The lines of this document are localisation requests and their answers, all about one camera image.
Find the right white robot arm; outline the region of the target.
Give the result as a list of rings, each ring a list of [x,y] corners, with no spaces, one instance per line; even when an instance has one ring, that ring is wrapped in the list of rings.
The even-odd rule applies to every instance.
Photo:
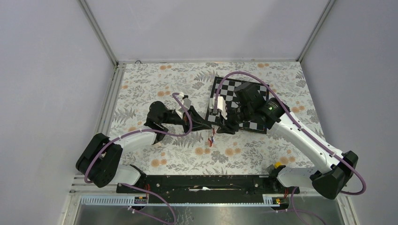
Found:
[[[275,97],[268,100],[254,84],[243,83],[234,89],[238,105],[229,108],[224,97],[212,97],[209,108],[220,113],[218,133],[235,134],[239,125],[255,121],[293,144],[313,163],[309,169],[278,166],[272,172],[269,187],[275,193],[287,187],[313,188],[334,200],[353,176],[359,157],[352,151],[342,152],[321,139],[302,124],[287,105]]]

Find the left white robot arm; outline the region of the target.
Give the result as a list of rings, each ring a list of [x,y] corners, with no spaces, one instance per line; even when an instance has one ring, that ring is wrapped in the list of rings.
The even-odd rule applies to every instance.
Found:
[[[111,141],[103,133],[96,134],[76,162],[76,169],[95,186],[127,184],[135,193],[145,188],[144,174],[133,165],[120,165],[122,153],[154,145],[168,135],[164,124],[180,125],[184,134],[188,131],[210,130],[210,122],[202,118],[194,106],[188,110],[170,110],[161,101],[149,107],[146,122],[141,130],[134,130]]]

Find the metal keyring holder red handle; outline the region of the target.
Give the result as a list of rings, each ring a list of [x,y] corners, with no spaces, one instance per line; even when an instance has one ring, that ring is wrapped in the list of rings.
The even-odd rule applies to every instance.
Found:
[[[209,147],[212,147],[213,144],[215,143],[215,134],[216,130],[214,127],[212,127],[208,133],[208,139],[207,139],[207,144]]]

